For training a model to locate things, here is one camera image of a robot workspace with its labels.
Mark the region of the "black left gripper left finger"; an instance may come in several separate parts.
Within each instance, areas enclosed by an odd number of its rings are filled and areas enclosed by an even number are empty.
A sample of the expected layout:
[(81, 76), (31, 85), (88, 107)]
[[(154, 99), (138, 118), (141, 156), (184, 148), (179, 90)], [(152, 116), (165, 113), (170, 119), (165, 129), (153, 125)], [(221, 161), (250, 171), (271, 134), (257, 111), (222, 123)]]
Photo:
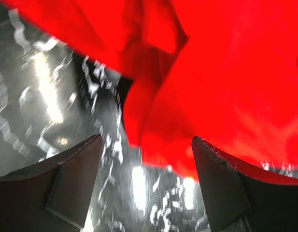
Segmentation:
[(0, 176), (0, 232), (78, 232), (101, 157), (93, 135), (51, 158)]

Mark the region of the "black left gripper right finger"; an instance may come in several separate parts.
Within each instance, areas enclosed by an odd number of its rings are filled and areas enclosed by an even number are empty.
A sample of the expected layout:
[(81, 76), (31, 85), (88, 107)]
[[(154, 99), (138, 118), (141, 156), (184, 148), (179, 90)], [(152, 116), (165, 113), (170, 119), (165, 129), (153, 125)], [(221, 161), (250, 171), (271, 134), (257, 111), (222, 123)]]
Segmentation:
[(266, 171), (194, 137), (212, 232), (298, 232), (298, 179)]

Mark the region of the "red t-shirt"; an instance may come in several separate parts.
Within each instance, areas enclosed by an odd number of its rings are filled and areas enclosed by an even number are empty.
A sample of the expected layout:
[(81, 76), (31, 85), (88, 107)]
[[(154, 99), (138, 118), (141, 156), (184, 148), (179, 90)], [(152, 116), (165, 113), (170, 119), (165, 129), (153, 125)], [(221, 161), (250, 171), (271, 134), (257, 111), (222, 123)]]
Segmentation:
[(259, 167), (298, 169), (298, 0), (5, 0), (132, 81), (145, 164), (197, 177), (198, 136)]

